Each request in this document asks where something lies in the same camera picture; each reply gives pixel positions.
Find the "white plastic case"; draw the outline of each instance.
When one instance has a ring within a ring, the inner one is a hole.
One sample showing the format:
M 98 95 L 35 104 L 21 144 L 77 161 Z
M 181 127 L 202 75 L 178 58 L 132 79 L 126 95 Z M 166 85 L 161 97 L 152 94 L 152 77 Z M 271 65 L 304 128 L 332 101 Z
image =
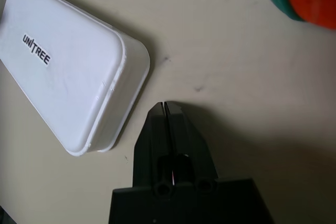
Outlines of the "white plastic case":
M 113 146 L 150 65 L 142 43 L 63 0 L 7 0 L 0 59 L 74 156 Z

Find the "screw hole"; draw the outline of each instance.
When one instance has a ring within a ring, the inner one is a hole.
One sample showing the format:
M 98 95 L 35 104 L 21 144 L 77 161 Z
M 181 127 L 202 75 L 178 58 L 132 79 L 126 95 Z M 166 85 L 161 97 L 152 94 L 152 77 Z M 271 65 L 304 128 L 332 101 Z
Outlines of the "screw hole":
M 213 185 L 210 181 L 201 180 L 200 182 L 198 182 L 197 187 L 200 191 L 209 192 L 212 191 Z
M 159 185 L 157 188 L 158 188 L 157 189 L 158 190 L 157 193 L 160 196 L 167 196 L 170 193 L 170 191 L 171 191 L 170 187 L 167 186 L 167 185 L 165 185 L 165 184 Z

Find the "case lid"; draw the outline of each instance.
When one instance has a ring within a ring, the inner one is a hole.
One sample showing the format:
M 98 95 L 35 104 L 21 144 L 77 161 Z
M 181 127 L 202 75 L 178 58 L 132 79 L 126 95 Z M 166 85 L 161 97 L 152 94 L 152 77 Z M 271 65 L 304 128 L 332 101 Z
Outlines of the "case lid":
M 90 146 L 123 47 L 115 31 L 62 0 L 6 1 L 1 60 L 69 152 Z

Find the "unitree logo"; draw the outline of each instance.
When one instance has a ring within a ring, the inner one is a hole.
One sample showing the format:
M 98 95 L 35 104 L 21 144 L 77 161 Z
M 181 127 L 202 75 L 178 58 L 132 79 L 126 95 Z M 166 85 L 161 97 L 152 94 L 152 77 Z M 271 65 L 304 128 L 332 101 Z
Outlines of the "unitree logo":
M 29 38 L 28 35 L 23 36 L 23 42 L 32 50 L 30 51 L 32 54 L 36 54 L 45 65 L 48 65 L 51 57 L 46 53 L 45 50 L 42 49 L 39 44 L 35 42 L 35 39 Z

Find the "beige table surface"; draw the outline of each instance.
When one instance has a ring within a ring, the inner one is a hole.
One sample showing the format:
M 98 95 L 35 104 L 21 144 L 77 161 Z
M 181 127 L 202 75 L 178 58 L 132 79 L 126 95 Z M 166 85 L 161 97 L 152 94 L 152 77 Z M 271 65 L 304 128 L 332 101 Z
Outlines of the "beige table surface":
M 18 224 L 107 223 L 163 100 L 188 104 L 220 177 L 251 176 L 276 223 L 336 223 L 335 32 L 270 0 L 70 1 L 142 41 L 152 71 L 118 145 L 76 158 L 0 63 L 0 205 Z

